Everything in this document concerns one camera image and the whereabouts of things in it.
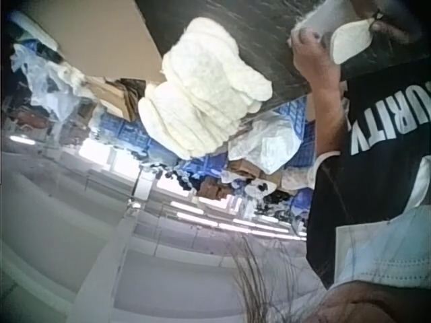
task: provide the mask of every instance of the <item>white lettering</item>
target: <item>white lettering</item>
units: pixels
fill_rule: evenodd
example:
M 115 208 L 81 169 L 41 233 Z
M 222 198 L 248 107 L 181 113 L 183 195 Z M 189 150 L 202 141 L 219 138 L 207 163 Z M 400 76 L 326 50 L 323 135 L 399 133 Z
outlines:
M 397 138 L 386 104 L 383 101 L 378 101 L 376 103 L 376 107 L 377 107 L 378 114 L 380 115 L 380 119 L 382 120 L 382 123 L 383 123 L 383 128 L 386 133 L 386 138 L 387 139 Z
M 428 93 L 418 85 L 411 85 L 406 89 L 405 96 L 407 96 L 407 99 L 418 118 L 419 124 L 430 122 L 430 119 L 428 119 L 425 114 L 426 111 L 428 116 L 431 118 L 431 98 Z
M 386 103 L 389 110 L 394 114 L 395 126 L 400 133 L 405 135 L 406 133 L 415 130 L 418 125 L 409 109 L 403 92 L 399 91 L 395 93 L 395 98 L 397 99 L 398 104 L 393 96 L 387 97 Z
M 360 129 L 358 121 L 356 121 L 352 127 L 352 144 L 350 147 L 350 154 L 353 156 L 359 153 L 359 147 L 362 151 L 367 151 L 370 149 L 364 133 Z
M 366 109 L 364 114 L 368 129 L 370 129 L 370 138 L 368 139 L 368 145 L 372 147 L 376 143 L 379 143 L 386 139 L 385 132 L 383 130 L 377 129 L 376 119 L 374 119 L 374 115 L 372 114 L 370 108 Z

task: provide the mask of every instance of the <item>man's arm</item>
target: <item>man's arm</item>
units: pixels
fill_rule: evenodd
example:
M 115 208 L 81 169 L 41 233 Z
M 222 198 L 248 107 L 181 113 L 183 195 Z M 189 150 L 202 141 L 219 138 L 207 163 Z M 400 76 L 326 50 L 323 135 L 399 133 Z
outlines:
M 316 114 L 316 154 L 317 157 L 340 151 L 347 133 L 339 90 L 319 90 L 312 93 Z
M 316 151 L 339 151 L 347 131 L 339 94 L 340 68 L 309 28 L 292 32 L 295 67 L 312 88 L 316 114 Z

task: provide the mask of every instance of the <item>black t-shirt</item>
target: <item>black t-shirt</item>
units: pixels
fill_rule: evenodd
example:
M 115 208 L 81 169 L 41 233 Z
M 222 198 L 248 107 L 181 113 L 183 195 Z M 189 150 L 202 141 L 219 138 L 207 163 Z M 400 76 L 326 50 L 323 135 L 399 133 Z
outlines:
M 425 59 L 348 83 L 352 129 L 339 155 L 317 169 L 307 226 L 307 259 L 326 287 L 334 279 L 335 228 L 392 219 L 411 202 L 431 150 L 430 73 Z

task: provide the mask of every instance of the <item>window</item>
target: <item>window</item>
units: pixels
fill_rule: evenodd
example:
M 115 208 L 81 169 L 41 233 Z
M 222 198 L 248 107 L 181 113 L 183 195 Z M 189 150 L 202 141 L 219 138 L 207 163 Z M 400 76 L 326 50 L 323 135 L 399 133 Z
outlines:
M 178 180 L 176 180 L 175 176 L 173 176 L 172 178 L 166 178 L 165 174 L 166 172 L 163 172 L 162 177 L 157 182 L 157 187 L 161 188 L 162 190 L 172 192 L 174 194 L 188 197 L 190 192 L 187 190 L 183 190 L 183 188 L 178 183 Z
M 230 198 L 232 198 L 232 195 L 228 195 L 228 197 L 220 201 L 209 200 L 209 199 L 205 199 L 204 197 L 199 197 L 199 201 L 207 205 L 211 205 L 213 207 L 218 207 L 219 209 L 226 209 L 226 207 L 228 207 L 228 202 Z
M 99 165 L 106 165 L 110 154 L 110 146 L 93 139 L 86 139 L 82 143 L 79 155 Z
M 127 151 L 118 150 L 112 170 L 135 180 L 139 174 L 139 161 Z

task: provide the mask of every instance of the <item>white face mask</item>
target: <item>white face mask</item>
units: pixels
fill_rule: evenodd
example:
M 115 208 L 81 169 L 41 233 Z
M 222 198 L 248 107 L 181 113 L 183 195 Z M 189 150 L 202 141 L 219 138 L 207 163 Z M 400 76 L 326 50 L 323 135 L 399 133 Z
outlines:
M 350 245 L 345 260 L 335 271 L 335 284 L 364 281 L 404 288 L 431 288 L 431 206 L 424 205 L 385 222 L 348 228 Z M 355 239 L 362 232 L 363 243 Z

